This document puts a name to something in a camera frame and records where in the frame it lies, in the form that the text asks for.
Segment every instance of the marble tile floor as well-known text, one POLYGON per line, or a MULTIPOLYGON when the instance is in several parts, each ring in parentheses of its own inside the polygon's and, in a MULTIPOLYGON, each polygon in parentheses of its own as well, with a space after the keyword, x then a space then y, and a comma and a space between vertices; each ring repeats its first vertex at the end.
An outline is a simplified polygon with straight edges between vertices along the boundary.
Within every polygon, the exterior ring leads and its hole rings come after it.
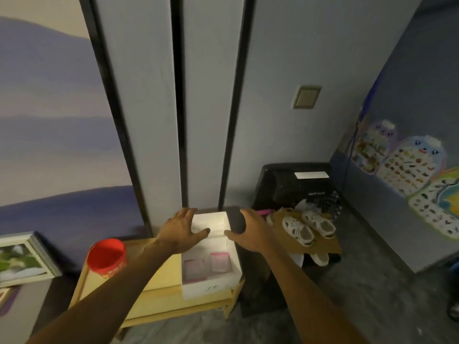
MULTIPOLYGON (((445 268, 408 272, 354 215, 337 223, 340 263, 313 279, 372 344, 459 343, 459 324, 446 315, 450 279, 445 268)), ((221 310, 132 327, 123 344, 300 343, 288 310, 228 321, 221 310)))

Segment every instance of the wall switch plate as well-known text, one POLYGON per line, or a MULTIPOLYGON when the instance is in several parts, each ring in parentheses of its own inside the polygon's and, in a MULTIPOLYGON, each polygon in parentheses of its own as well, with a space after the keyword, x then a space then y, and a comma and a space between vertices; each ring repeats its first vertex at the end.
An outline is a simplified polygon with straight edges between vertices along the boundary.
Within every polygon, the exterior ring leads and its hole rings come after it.
POLYGON ((292 109, 313 109, 321 89, 321 86, 300 86, 292 109))

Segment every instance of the red bucket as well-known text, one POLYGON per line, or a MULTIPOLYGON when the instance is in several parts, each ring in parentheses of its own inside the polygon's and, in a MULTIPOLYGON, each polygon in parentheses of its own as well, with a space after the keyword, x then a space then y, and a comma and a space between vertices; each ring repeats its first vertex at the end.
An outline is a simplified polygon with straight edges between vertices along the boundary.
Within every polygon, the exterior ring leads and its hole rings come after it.
POLYGON ((89 250, 88 267, 101 277, 108 279, 126 266, 126 247, 118 239, 105 239, 89 250))

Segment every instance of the white box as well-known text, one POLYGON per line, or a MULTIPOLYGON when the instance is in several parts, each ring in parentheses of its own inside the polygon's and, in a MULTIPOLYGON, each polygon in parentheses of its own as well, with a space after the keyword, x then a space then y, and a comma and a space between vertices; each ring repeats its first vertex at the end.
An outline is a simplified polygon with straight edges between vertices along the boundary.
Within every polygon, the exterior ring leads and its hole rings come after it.
POLYGON ((242 277, 235 243, 223 233, 225 230, 230 230, 230 222, 226 212, 195 215, 191 223, 191 231, 198 233, 206 228, 210 228, 209 236, 191 250, 182 254, 182 295, 186 300, 224 289, 234 289, 242 277), (228 272, 218 273, 212 271, 210 258, 212 252, 229 253, 231 268, 228 272), (204 260, 202 277, 205 279, 199 280, 194 275, 195 281, 187 281, 184 262, 199 259, 204 260))

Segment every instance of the colorful poster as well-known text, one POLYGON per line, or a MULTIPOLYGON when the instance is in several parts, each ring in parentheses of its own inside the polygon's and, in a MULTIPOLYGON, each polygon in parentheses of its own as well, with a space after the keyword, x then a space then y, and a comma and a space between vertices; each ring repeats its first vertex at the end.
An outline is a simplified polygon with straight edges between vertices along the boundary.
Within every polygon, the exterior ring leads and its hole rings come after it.
POLYGON ((79 1, 2 0, 0 37, 0 234, 79 268, 145 231, 79 1))
POLYGON ((459 167, 436 175, 408 204, 441 234, 459 239, 459 167))
POLYGON ((356 140, 352 160, 367 174, 374 174, 392 150, 397 139, 395 126, 389 121, 371 124, 356 140))
POLYGON ((376 176, 401 196, 409 196, 427 185, 446 163, 442 143, 431 136, 403 140, 386 158, 376 176))

